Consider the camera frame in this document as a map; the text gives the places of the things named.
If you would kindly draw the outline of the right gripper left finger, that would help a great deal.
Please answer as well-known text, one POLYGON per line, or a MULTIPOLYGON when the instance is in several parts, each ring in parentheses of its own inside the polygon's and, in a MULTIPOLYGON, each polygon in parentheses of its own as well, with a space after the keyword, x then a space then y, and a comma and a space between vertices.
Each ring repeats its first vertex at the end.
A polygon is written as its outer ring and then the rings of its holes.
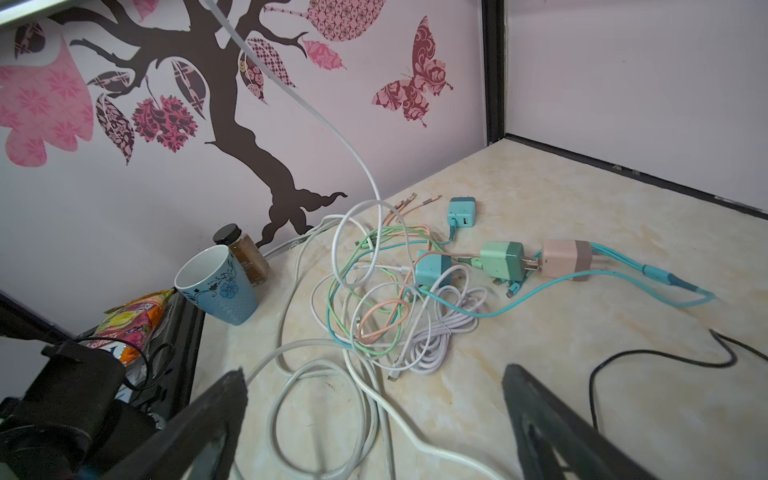
POLYGON ((241 369, 224 374, 105 479, 227 479, 248 402, 241 369))

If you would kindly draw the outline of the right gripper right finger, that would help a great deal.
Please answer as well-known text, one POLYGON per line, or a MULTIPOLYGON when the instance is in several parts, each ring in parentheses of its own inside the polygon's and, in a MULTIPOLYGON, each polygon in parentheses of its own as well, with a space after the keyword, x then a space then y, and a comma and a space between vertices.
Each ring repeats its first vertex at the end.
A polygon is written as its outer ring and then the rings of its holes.
POLYGON ((525 479, 653 477, 521 365, 506 366, 502 389, 525 479))

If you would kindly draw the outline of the green charger plug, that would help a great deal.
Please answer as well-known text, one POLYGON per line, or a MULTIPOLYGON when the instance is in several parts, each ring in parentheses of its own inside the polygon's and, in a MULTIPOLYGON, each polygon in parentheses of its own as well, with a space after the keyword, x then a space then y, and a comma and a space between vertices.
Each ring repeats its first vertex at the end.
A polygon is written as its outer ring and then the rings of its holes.
POLYGON ((490 241, 480 250, 480 269, 494 279, 521 282, 526 274, 523 258, 522 243, 490 241))

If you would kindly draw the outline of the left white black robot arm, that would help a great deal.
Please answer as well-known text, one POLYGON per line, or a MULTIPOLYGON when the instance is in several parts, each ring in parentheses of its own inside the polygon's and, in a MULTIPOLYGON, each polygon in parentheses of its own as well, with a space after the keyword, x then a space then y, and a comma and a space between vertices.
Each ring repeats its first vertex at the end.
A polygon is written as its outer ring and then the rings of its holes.
POLYGON ((17 479, 92 479, 156 433, 152 417, 118 400, 124 365, 105 350, 62 342, 22 397, 1 403, 1 463, 17 479))

